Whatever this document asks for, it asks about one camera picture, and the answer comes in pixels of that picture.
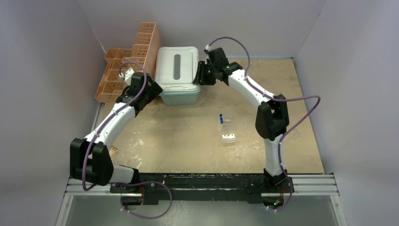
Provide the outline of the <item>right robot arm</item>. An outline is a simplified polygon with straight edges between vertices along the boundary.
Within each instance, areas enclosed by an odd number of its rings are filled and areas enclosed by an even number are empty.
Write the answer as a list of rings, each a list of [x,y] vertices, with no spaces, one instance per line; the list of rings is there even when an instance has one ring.
[[[205,61],[199,61],[194,84],[215,85],[222,81],[236,89],[256,107],[255,129],[264,140],[266,165],[264,185],[271,192],[282,187],[287,179],[283,160],[283,136],[289,125],[288,108],[283,95],[274,95],[256,83],[236,63],[230,63],[222,48],[206,46]]]

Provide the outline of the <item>clear well plate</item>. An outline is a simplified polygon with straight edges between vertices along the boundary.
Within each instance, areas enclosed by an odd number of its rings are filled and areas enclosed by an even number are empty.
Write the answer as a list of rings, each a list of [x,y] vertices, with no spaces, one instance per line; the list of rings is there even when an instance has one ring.
[[[219,137],[221,144],[233,144],[236,142],[236,133],[232,118],[223,114],[224,123],[219,120]]]

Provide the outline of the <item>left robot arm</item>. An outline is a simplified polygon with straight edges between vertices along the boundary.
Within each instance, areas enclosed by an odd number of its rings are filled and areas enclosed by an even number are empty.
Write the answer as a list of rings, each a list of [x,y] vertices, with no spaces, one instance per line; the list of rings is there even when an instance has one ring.
[[[75,138],[70,144],[70,177],[93,185],[119,183],[128,192],[140,188],[138,169],[112,163],[109,148],[148,104],[162,92],[162,88],[143,72],[133,73],[130,85],[117,98],[112,110],[92,132]]]

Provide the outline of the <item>white tub lid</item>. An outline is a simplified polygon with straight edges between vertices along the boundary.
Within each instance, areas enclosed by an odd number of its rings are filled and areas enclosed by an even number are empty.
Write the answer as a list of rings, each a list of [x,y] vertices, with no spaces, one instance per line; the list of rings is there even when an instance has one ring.
[[[194,92],[199,61],[196,47],[161,47],[158,50],[155,81],[165,92]]]

